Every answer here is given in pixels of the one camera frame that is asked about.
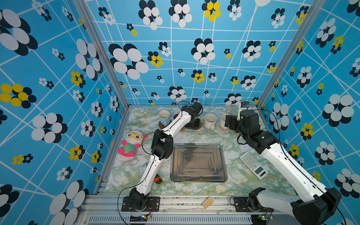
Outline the white mug back row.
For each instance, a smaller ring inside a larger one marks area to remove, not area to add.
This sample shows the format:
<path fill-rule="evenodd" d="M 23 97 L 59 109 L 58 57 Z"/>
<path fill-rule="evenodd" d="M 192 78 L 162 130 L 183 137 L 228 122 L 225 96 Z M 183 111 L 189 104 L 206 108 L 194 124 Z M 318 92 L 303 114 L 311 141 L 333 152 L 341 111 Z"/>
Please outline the white mug back row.
<path fill-rule="evenodd" d="M 227 116 L 226 113 L 222 114 L 222 115 L 221 115 L 221 118 L 220 118 L 220 122 L 219 122 L 219 127 L 220 127 L 221 129 L 223 129 L 223 130 L 227 130 L 227 129 L 228 129 L 228 127 L 225 126 L 226 116 Z"/>

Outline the multicolour woven round coaster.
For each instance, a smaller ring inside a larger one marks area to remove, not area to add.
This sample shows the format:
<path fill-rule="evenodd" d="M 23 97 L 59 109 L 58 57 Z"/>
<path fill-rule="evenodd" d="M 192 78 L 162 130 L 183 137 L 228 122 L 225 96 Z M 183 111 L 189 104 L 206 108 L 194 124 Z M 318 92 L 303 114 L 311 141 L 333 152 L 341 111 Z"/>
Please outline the multicolour woven round coaster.
<path fill-rule="evenodd" d="M 221 132 L 227 132 L 229 131 L 229 128 L 228 127 L 221 127 L 220 124 L 217 124 L 216 125 L 216 129 L 221 131 Z"/>

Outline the light blue mug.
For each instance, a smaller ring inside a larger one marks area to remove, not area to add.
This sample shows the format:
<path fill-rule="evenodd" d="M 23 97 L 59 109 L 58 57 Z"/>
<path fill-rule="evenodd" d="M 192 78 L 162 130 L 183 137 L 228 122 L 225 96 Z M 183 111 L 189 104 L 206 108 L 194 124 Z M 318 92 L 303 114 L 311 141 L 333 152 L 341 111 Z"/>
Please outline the light blue mug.
<path fill-rule="evenodd" d="M 168 126 L 170 124 L 170 112 L 167 110 L 162 110 L 158 113 L 159 121 L 163 126 Z"/>

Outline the dark brown round coaster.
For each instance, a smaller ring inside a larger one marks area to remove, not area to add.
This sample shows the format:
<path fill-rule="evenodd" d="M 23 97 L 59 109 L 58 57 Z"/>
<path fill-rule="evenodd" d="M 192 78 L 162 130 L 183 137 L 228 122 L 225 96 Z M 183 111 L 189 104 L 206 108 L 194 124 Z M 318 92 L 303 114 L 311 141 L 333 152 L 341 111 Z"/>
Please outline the dark brown round coaster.
<path fill-rule="evenodd" d="M 162 122 L 158 123 L 159 128 L 164 131 L 170 130 L 171 124 L 172 124 L 172 121 L 170 121 L 170 123 L 167 126 L 163 125 Z"/>

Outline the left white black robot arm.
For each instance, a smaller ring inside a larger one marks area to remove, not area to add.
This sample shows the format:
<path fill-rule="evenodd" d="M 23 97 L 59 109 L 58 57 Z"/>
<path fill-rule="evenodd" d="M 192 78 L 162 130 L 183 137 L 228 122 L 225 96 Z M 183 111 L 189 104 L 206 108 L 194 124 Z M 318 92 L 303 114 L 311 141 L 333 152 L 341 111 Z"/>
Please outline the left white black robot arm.
<path fill-rule="evenodd" d="M 139 209 L 142 210 L 147 204 L 151 186 L 163 161 L 169 158 L 173 152 L 173 138 L 183 128 L 196 129 L 200 125 L 199 116 L 203 111 L 203 106 L 195 102 L 192 105 L 185 105 L 180 113 L 169 125 L 154 132 L 151 143 L 151 157 L 143 176 L 139 183 L 132 187 L 129 192 L 129 199 Z"/>

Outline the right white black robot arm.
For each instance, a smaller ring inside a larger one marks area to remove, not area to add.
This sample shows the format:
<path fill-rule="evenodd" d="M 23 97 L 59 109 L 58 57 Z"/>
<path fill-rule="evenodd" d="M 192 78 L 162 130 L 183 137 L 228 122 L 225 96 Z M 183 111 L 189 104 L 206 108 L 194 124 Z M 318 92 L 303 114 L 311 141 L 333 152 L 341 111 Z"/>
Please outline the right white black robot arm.
<path fill-rule="evenodd" d="M 246 144 L 271 162 L 296 191 L 295 196 L 289 196 L 258 187 L 249 193 L 251 210 L 278 210 L 295 217 L 302 225 L 321 225 L 338 212 L 340 192 L 316 180 L 284 150 L 278 138 L 262 131 L 255 111 L 240 110 L 236 116 L 227 115 L 225 127 L 238 133 Z"/>

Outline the metal tray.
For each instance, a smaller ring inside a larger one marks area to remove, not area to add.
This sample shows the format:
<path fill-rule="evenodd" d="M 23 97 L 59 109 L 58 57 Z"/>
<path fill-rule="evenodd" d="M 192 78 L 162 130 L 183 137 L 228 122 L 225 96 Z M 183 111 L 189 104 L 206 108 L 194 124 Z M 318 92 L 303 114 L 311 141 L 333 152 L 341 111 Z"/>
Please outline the metal tray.
<path fill-rule="evenodd" d="M 222 146 L 218 144 L 175 145 L 170 178 L 173 182 L 226 182 L 228 176 Z"/>

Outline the white calculator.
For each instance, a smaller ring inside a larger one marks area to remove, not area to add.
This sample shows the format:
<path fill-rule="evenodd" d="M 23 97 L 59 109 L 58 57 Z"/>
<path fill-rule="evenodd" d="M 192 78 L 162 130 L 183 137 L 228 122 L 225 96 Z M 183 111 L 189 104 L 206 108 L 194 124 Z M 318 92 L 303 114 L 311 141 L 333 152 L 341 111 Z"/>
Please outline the white calculator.
<path fill-rule="evenodd" d="M 240 159 L 258 179 L 262 180 L 268 175 L 268 171 L 249 152 L 245 152 Z"/>

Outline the plush toy white pink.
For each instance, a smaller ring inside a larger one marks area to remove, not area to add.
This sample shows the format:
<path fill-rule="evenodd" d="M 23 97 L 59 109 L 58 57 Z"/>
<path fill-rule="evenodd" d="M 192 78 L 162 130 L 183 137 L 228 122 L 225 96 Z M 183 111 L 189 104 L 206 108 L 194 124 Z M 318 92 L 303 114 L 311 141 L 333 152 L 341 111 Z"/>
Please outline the plush toy white pink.
<path fill-rule="evenodd" d="M 129 131 L 125 136 L 125 140 L 121 141 L 122 146 L 118 149 L 118 153 L 124 157 L 133 157 L 142 141 L 146 138 L 147 135 L 139 130 Z"/>

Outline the small wooden block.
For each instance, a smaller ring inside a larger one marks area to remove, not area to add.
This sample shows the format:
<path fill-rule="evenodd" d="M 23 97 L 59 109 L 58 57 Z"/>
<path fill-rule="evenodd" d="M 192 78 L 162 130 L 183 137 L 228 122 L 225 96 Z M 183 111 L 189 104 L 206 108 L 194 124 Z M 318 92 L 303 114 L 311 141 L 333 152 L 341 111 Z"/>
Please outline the small wooden block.
<path fill-rule="evenodd" d="M 214 200 L 212 197 L 208 197 L 206 198 L 203 202 L 202 202 L 202 206 L 204 207 L 204 209 L 209 208 L 212 204 L 214 203 Z"/>

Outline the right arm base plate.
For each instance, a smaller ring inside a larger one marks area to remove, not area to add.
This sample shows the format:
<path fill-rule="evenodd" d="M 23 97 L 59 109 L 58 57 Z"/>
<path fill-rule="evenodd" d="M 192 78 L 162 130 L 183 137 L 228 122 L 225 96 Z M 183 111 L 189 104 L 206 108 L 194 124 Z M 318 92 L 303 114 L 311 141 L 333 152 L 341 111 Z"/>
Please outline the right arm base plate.
<path fill-rule="evenodd" d="M 249 197 L 231 196 L 230 204 L 235 207 L 236 212 L 250 212 L 250 213 L 270 213 L 274 212 L 272 208 L 255 207 L 252 209 L 249 203 Z"/>

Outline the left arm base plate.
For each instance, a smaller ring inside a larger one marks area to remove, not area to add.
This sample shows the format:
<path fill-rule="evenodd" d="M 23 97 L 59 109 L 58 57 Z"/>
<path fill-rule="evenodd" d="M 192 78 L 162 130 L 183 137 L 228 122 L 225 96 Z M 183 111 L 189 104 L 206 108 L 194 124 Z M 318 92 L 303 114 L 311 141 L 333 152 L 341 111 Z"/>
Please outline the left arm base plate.
<path fill-rule="evenodd" d="M 123 198 L 122 212 L 159 212 L 160 197 L 150 196 L 142 201 L 135 201 L 127 196 Z"/>

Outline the aluminium front rail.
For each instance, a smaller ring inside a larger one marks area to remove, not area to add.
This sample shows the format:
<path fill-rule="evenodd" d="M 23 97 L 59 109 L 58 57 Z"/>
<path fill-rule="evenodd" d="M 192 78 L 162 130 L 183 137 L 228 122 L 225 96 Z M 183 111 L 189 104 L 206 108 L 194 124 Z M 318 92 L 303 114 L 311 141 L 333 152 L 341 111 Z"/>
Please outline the aluminium front rail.
<path fill-rule="evenodd" d="M 93 195 L 85 199 L 77 225 L 297 225 L 296 218 L 274 210 L 270 213 L 236 212 L 229 196 L 161 196 L 159 212 L 122 212 L 123 196 Z"/>

